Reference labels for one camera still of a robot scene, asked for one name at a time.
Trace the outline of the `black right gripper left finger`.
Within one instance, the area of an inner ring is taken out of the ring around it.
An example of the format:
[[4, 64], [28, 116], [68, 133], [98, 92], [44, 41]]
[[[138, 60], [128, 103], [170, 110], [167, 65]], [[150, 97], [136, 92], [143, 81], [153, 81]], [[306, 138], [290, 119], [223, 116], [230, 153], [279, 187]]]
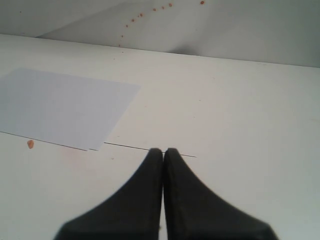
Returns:
[[163, 153], [151, 148], [111, 197], [66, 222], [57, 240], [157, 240], [163, 194]]

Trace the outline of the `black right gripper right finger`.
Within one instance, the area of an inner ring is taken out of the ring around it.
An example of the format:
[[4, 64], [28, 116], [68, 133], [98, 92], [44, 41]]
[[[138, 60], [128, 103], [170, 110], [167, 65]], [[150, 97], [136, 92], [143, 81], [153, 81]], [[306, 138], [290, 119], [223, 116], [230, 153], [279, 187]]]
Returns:
[[271, 226], [210, 190], [175, 148], [164, 154], [163, 194], [169, 240], [276, 240]]

